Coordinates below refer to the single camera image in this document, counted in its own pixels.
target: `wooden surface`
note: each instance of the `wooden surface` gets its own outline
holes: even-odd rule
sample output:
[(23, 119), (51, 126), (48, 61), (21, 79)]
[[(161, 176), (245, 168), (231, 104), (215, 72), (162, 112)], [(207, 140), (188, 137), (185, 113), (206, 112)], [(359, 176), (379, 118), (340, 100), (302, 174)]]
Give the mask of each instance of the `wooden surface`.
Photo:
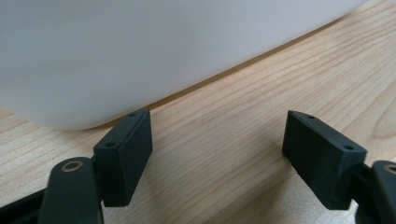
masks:
[[(327, 211), (282, 157), (286, 115), (322, 119), (370, 165), (396, 161), (396, 3), (370, 0), (150, 107), (154, 151), (106, 223), (353, 223), (356, 204)], [(114, 123), (60, 132), (0, 108), (0, 206), (44, 188), (57, 162), (90, 157)]]

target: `screw hole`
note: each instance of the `screw hole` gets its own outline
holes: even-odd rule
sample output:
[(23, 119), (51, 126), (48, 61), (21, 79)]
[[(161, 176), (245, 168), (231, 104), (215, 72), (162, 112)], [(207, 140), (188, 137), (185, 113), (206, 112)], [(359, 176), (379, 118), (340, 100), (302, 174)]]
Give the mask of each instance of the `screw hole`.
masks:
[(353, 150), (352, 146), (344, 146), (344, 148), (348, 149), (348, 150)]
[(82, 161), (70, 161), (67, 164), (63, 165), (61, 170), (63, 172), (73, 172), (78, 170), (82, 166)]
[(116, 145), (115, 143), (111, 142), (111, 143), (107, 143), (106, 147), (114, 147), (115, 145)]

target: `white plastic container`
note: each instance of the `white plastic container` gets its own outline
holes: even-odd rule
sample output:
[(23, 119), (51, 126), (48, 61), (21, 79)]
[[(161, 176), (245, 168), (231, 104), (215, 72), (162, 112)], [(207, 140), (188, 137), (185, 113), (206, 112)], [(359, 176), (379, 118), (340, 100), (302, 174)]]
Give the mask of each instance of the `white plastic container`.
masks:
[(0, 105), (85, 129), (333, 21), (364, 0), (1, 1)]

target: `light wood desk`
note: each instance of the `light wood desk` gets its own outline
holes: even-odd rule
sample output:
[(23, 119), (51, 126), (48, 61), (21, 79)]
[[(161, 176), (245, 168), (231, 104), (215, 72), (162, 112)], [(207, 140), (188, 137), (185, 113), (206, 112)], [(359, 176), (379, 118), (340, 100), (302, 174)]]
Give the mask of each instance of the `light wood desk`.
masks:
[[(396, 161), (396, 2), (344, 18), (150, 106), (154, 151), (133, 200), (106, 223), (354, 223), (326, 210), (282, 157), (289, 109)], [(0, 206), (59, 161), (92, 155), (115, 122), (78, 132), (0, 108)]]

